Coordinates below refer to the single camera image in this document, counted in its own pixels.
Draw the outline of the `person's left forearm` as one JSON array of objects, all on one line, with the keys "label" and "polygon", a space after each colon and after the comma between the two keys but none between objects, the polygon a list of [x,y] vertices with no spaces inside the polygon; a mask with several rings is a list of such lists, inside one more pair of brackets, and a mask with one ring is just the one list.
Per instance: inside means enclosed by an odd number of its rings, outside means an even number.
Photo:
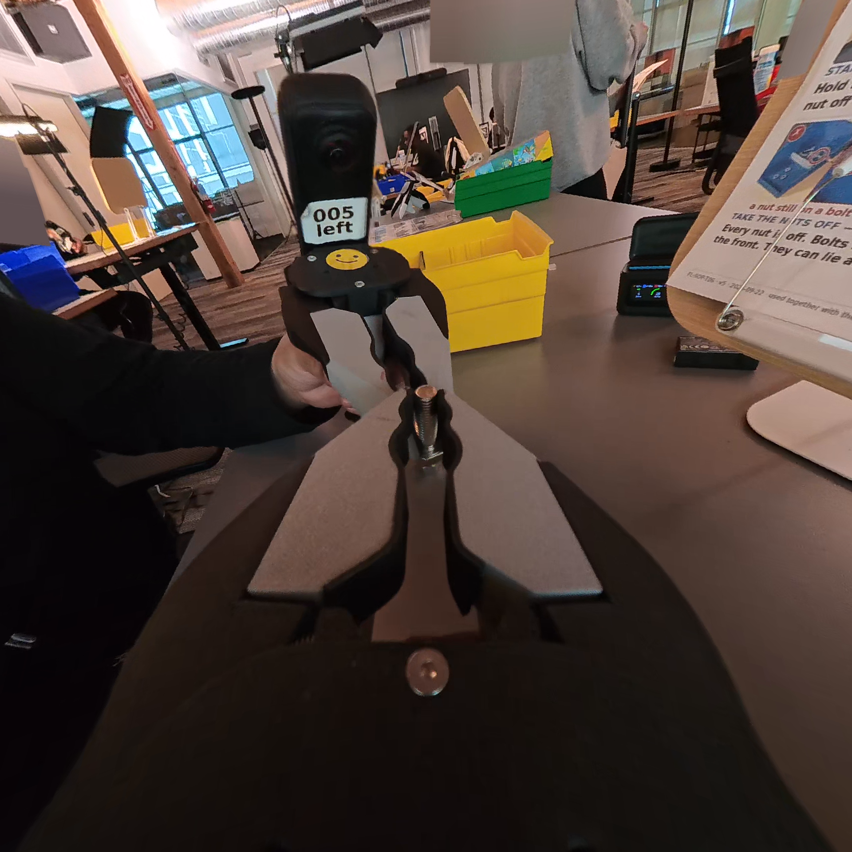
[{"label": "person's left forearm", "polygon": [[145,454],[236,448],[297,434],[273,386],[273,344],[158,349],[2,296],[2,417],[26,416],[94,450]]}]

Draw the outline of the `black office chair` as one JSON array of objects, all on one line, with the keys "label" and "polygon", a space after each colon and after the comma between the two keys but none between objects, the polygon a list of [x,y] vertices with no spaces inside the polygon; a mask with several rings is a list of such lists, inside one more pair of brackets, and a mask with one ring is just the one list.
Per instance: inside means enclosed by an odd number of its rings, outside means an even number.
[{"label": "black office chair", "polygon": [[711,195],[718,186],[758,119],[751,35],[716,50],[713,78],[718,92],[720,129],[702,181],[705,195]]}]

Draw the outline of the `black charging case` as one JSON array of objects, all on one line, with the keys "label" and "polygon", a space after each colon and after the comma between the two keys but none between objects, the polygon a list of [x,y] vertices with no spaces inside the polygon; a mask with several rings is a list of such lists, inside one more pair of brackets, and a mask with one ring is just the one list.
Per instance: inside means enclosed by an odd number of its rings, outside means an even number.
[{"label": "black charging case", "polygon": [[673,317],[667,279],[676,252],[697,217],[696,212],[645,217],[634,225],[628,261],[619,278],[618,314]]}]

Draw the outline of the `black studio light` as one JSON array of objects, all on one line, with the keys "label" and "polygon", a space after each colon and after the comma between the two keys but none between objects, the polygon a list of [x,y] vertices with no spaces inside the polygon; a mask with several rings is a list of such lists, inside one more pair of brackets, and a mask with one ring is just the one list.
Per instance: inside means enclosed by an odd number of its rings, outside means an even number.
[{"label": "black studio light", "polygon": [[383,35],[360,1],[306,1],[287,4],[277,21],[274,42],[288,72],[312,71],[375,48]]}]

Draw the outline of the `brown cardboard sheet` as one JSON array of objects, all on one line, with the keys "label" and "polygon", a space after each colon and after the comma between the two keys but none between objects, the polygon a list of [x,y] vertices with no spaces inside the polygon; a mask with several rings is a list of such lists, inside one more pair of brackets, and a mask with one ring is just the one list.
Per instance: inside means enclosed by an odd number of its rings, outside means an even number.
[{"label": "brown cardboard sheet", "polygon": [[454,87],[444,96],[443,101],[458,139],[463,143],[468,154],[477,158],[479,162],[488,160],[491,156],[490,146],[481,132],[480,124],[475,119],[464,90],[460,86]]}]

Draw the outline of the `person's left hand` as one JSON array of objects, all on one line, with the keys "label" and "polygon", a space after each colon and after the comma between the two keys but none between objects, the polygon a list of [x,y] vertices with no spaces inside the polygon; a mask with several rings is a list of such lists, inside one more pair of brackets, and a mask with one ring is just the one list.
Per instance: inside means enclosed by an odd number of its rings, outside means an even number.
[{"label": "person's left hand", "polygon": [[294,410],[341,408],[358,417],[355,407],[331,385],[324,367],[293,344],[285,333],[271,358],[272,383],[283,402]]}]

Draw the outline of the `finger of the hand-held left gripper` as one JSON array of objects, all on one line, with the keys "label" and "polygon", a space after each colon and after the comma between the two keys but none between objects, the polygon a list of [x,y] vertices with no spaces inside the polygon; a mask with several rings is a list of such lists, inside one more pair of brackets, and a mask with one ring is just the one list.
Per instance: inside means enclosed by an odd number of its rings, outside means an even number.
[{"label": "finger of the hand-held left gripper", "polygon": [[402,296],[383,311],[383,366],[391,387],[454,391],[450,342],[422,296]]},{"label": "finger of the hand-held left gripper", "polygon": [[386,312],[362,316],[343,308],[311,314],[325,348],[325,373],[355,418],[408,389],[407,373],[389,342]]}]

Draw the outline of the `wooden support post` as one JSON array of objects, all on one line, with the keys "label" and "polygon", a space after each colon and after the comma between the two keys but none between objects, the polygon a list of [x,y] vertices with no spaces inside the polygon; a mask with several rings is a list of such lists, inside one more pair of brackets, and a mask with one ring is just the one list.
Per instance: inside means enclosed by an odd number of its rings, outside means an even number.
[{"label": "wooden support post", "polygon": [[167,132],[143,79],[134,69],[123,42],[102,3],[75,1],[74,6],[101,50],[134,114],[141,121],[149,141],[153,144],[155,152],[181,196],[188,215],[197,225],[197,230],[216,263],[221,277],[228,288],[240,287],[244,283],[243,274],[212,216],[199,200],[175,143]]}]

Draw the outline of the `blue plastic bin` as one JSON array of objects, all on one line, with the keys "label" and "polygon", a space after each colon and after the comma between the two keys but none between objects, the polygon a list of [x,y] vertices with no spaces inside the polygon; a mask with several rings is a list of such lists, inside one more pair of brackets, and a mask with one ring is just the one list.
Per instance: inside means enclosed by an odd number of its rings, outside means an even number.
[{"label": "blue plastic bin", "polygon": [[1,269],[27,304],[44,312],[53,313],[81,296],[53,243],[4,252]]}]

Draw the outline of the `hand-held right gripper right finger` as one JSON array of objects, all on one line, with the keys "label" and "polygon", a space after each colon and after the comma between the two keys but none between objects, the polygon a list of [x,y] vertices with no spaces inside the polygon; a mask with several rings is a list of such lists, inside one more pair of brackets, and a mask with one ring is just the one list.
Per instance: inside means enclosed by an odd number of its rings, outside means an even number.
[{"label": "hand-held right gripper right finger", "polygon": [[463,614],[602,595],[602,582],[531,452],[440,392],[446,577]]}]

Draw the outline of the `printed instruction sheet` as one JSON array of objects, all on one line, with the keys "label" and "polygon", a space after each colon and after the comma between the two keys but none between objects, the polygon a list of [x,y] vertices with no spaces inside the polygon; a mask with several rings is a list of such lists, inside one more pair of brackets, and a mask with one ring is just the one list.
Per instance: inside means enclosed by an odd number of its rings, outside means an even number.
[{"label": "printed instruction sheet", "polygon": [[850,339],[851,9],[784,79],[670,288]]}]

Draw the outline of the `yellow plastic bin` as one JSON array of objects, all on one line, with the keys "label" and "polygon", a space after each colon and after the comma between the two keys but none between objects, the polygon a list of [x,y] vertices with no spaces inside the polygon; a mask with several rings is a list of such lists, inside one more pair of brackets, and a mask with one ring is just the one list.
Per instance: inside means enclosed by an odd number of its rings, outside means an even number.
[{"label": "yellow plastic bin", "polygon": [[453,354],[538,338],[553,240],[519,210],[385,241],[446,303]]}]

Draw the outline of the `person's dark torso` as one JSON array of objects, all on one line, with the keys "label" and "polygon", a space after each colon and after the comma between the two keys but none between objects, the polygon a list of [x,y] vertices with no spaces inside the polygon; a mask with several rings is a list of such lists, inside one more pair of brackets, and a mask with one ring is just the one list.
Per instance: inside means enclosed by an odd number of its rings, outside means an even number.
[{"label": "person's dark torso", "polygon": [[66,778],[176,568],[145,492],[47,435],[2,451],[2,850]]}]

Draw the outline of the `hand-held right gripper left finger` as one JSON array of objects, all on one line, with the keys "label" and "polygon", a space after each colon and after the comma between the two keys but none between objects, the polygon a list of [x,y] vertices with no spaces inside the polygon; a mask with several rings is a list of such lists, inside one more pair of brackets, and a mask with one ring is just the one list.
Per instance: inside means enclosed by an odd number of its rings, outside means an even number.
[{"label": "hand-held right gripper left finger", "polygon": [[399,591],[407,506],[397,391],[315,453],[247,587],[259,600],[369,618]]}]

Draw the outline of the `colourful printed cards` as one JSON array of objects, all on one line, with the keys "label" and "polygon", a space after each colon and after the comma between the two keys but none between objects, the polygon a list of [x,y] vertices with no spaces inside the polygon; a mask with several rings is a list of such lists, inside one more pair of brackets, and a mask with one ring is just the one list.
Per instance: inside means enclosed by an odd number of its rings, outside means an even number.
[{"label": "colourful printed cards", "polygon": [[552,157],[551,136],[548,130],[545,130],[526,142],[495,153],[487,161],[477,165],[471,175],[484,176],[530,164],[546,164],[552,160]]}]

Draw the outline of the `black display screen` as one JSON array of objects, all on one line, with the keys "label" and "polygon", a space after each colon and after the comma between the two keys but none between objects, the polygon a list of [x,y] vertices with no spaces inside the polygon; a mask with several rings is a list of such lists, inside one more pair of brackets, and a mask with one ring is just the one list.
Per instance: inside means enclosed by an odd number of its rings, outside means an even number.
[{"label": "black display screen", "polygon": [[378,112],[390,158],[397,156],[404,130],[415,122],[425,128],[431,146],[437,145],[433,130],[437,131],[442,146],[453,136],[461,136],[444,103],[445,96],[456,87],[470,98],[470,76],[466,68],[453,72],[445,68],[425,71],[399,79],[393,89],[378,93]]}]

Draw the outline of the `silver bolt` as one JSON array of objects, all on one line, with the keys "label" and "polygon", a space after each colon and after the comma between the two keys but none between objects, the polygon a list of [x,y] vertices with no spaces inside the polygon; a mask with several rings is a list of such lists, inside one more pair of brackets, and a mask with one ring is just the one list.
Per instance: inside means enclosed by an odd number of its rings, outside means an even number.
[{"label": "silver bolt", "polygon": [[413,429],[408,439],[409,457],[411,463],[423,470],[437,469],[443,463],[438,395],[433,385],[421,385],[411,397]]}]

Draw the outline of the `green plastic bin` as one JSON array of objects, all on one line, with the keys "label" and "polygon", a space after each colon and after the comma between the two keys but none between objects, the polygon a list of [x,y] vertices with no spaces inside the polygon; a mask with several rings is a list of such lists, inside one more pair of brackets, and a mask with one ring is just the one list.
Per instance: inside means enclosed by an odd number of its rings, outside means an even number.
[{"label": "green plastic bin", "polygon": [[457,199],[461,199],[534,186],[538,188],[543,186],[544,191],[548,192],[552,165],[552,159],[533,161],[525,165],[460,179],[455,185],[455,195]]},{"label": "green plastic bin", "polygon": [[459,182],[455,187],[455,207],[463,219],[544,200],[550,192],[547,178],[515,184],[482,185],[479,188],[474,184],[475,180],[470,179]]}]

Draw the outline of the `wooden desk with black legs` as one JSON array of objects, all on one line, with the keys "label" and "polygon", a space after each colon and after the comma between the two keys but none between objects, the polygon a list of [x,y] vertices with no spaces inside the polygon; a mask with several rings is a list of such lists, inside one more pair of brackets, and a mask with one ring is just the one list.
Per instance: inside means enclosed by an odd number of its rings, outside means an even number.
[{"label": "wooden desk with black legs", "polygon": [[227,350],[246,346],[247,337],[220,343],[205,318],[193,301],[184,283],[175,269],[175,261],[188,255],[197,248],[194,238],[196,225],[170,229],[154,237],[148,237],[112,250],[98,250],[80,258],[66,262],[66,269],[73,279],[81,279],[91,272],[104,270],[110,276],[108,291],[115,292],[120,286],[129,288],[137,284],[152,304],[155,315],[174,337],[178,348],[189,350],[183,331],[176,326],[165,311],[153,291],[145,282],[145,276],[158,271],[162,274],[168,290],[175,297],[182,317],[189,322],[208,350]]}]

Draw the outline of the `beige reflector panel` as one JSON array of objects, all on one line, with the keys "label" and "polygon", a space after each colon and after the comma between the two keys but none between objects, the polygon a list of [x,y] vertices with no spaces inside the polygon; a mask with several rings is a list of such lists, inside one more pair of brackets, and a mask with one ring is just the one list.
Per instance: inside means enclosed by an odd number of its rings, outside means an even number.
[{"label": "beige reflector panel", "polygon": [[91,170],[106,206],[119,215],[126,209],[144,209],[148,202],[142,181],[126,157],[91,158]]}]

